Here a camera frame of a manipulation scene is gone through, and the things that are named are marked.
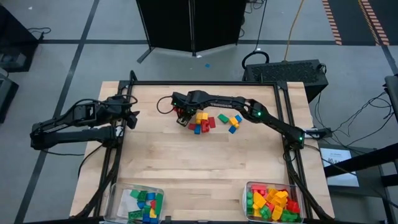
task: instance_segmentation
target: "blue block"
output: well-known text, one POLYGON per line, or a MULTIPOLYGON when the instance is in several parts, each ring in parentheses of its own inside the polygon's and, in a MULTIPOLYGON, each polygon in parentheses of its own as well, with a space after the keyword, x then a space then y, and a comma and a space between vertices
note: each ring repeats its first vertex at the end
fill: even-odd
POLYGON ((142 218, 143 223, 150 223, 150 218, 149 217, 144 217, 142 218))
POLYGON ((229 131, 231 134, 235 133, 235 131, 236 131, 235 126, 231 126, 231 127, 229 128, 228 131, 229 131))
POLYGON ((197 126, 195 127, 195 130, 193 130, 193 132, 195 134, 200 134, 200 124, 197 124, 197 126))
POLYGON ((143 209, 145 206, 145 202, 137 202, 139 209, 143 209))
POLYGON ((157 218, 151 218, 150 224, 158 224, 159 220, 157 218))
POLYGON ((242 121, 242 118, 239 115, 236 115, 235 118, 238 120, 239 123, 242 121))
POLYGON ((156 193, 148 193, 147 200, 155 200, 156 193))

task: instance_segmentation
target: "floor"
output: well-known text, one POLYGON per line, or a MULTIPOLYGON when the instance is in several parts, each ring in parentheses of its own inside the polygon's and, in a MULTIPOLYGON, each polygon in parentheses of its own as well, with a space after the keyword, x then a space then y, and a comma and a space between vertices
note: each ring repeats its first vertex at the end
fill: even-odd
MULTIPOLYGON (((240 80, 243 74, 241 60, 255 48, 252 44, 226 46, 201 52, 201 58, 155 49, 142 63, 137 63, 137 59, 147 50, 145 44, 113 44, 114 41, 82 44, 85 40, 144 40, 145 33, 135 1, 0 2, 27 28, 51 27, 52 32, 45 36, 45 40, 71 40, 69 44, 62 44, 62 41, 40 44, 30 71, 10 75, 20 88, 7 119, 0 125, 0 168, 6 180, 0 183, 2 223, 35 222, 69 216, 77 182, 76 173, 83 158, 39 156, 29 147, 33 123, 51 118, 56 108, 65 111, 81 98, 98 97, 101 82, 128 79, 130 70, 135 71, 139 80, 240 80), (68 90, 67 95, 61 95, 62 90, 68 90), (37 161, 38 164, 44 161, 44 164, 40 176, 31 179, 37 161), (29 187, 32 191, 26 192, 29 182, 34 183, 35 180, 35 188, 29 187)), ((269 0, 261 40, 287 40, 299 4, 299 0, 269 0)), ((245 14, 242 40, 257 38, 261 16, 260 9, 245 14)), ((384 77, 393 75, 393 69, 396 69, 396 64, 395 68, 394 63, 389 64, 385 53, 389 51, 398 60, 397 46, 384 47, 383 50, 380 46, 315 45, 321 40, 335 40, 322 2, 318 0, 305 1, 292 40, 312 42, 291 45, 287 60, 318 58, 327 65, 330 84, 322 93, 320 113, 324 124, 333 129, 368 99, 380 94, 384 77)), ((270 43, 259 48, 271 56, 271 62, 280 62, 286 46, 270 43)), ((261 57, 253 57, 248 63, 262 61, 261 57)), ((312 113, 315 103, 316 100, 310 104, 312 113)), ((341 134, 339 138, 348 143, 364 136, 378 129, 387 114, 388 109, 366 108, 352 124, 351 137, 341 134)), ((354 146, 383 147, 395 143, 397 131, 397 121, 393 117, 380 132, 354 146)), ((85 146, 83 143, 64 144, 52 150, 83 153, 85 146)), ((384 171, 386 174, 394 173, 391 164, 384 166, 384 171)), ((397 203, 398 189, 390 189, 390 192, 397 203)), ((332 195, 332 202, 336 217, 340 220, 376 223, 385 219, 384 211, 380 209, 381 200, 376 198, 332 195)))

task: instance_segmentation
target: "clear plastic bin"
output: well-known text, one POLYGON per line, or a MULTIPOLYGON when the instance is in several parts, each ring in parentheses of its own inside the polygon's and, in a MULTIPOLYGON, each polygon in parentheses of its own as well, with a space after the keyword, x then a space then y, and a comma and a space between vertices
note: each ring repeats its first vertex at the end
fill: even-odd
MULTIPOLYGON (((122 184, 116 183, 111 186, 109 197, 106 201, 104 220, 108 222, 116 223, 127 223, 129 221, 129 212, 140 210, 137 205, 137 199, 130 196, 131 190, 146 190, 148 193, 160 193, 163 194, 164 202, 164 191, 154 187, 147 187, 135 184, 122 184)), ((162 211, 160 211, 159 223, 162 217, 162 211)))
POLYGON ((261 222, 261 223, 303 223, 303 216, 304 216, 304 206, 303 206, 303 197, 301 194, 300 189, 295 186, 295 185, 286 185, 286 184, 269 184, 269 183, 261 183, 261 182, 248 182, 243 190, 243 198, 242 198, 242 206, 243 206, 243 211, 246 216, 246 218, 249 221, 252 222, 261 222), (247 199, 247 192, 250 190, 252 192, 252 186, 253 185, 260 185, 260 186, 265 186, 267 193, 269 192, 269 189, 276 189, 276 190, 286 190, 289 194, 289 199, 293 200, 298 203, 298 206, 300 207, 300 213, 298 214, 297 219, 295 219, 293 222, 287 222, 287 221, 282 221, 281 218, 277 221, 274 221, 272 219, 263 219, 262 217, 255 217, 254 215, 248 214, 246 211, 246 199, 247 199))

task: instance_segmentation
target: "wooden tabletop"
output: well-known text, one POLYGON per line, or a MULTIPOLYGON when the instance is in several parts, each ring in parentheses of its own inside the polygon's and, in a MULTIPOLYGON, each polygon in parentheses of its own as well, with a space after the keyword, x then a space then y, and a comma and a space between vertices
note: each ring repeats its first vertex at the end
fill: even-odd
MULTIPOLYGON (((99 99, 116 94, 117 87, 118 82, 104 82, 99 99)), ((141 113, 137 117, 136 128, 126 130, 118 182, 163 189, 163 217, 171 215, 173 220, 245 221, 240 201, 246 182, 289 184, 282 158, 281 136, 263 124, 245 120, 235 134, 230 134, 229 125, 217 118, 215 129, 195 135, 176 123, 175 113, 164 115, 157 112, 156 103, 162 96, 171 95, 173 91, 187 94, 192 90, 254 98, 277 117, 271 86, 134 86, 132 94, 139 102, 133 105, 132 111, 141 113)), ((289 83, 289 96, 295 125, 311 128, 312 117, 303 84, 289 83)), ((287 120, 284 100, 282 106, 287 120)), ((170 99, 160 103, 160 110, 170 109, 170 99)), ((224 108, 206 108, 205 112, 214 117, 220 113, 228 117, 238 114, 235 110, 224 108)), ((306 139, 305 143, 318 146, 314 140, 306 139)), ((89 142, 85 154, 98 145, 97 142, 89 142)), ((105 150, 100 150, 85 162, 70 215, 80 212, 98 188, 104 154, 105 150)), ((309 147, 302 149, 302 161, 309 191, 327 214, 334 217, 320 153, 309 147)), ((102 212, 108 194, 108 191, 104 194, 102 212)))

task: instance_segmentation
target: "pile of blocks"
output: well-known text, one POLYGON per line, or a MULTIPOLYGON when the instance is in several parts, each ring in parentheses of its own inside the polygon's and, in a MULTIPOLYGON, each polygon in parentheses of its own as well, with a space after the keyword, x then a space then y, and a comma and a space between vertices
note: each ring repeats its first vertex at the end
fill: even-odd
POLYGON ((286 190, 267 191, 265 185, 252 185, 246 192, 246 215, 255 220, 296 222, 300 220, 300 207, 289 199, 286 190))
POLYGON ((216 121, 214 117, 209 117, 208 113, 197 113, 196 123, 189 124, 188 129, 193 130, 195 134, 207 133, 210 131, 210 128, 216 127, 216 121))
POLYGON ((145 224, 158 224, 160 211, 162 211, 163 195, 146 190, 132 190, 130 196, 137 199, 140 210, 129 212, 129 223, 141 219, 145 224))
POLYGON ((242 118, 239 115, 236 115, 235 117, 232 118, 228 118, 227 116, 220 114, 218 115, 218 119, 220 119, 220 121, 224 124, 228 122, 231 124, 231 127, 228 130, 231 134, 235 133, 235 131, 239 127, 239 123, 242 122, 242 118))

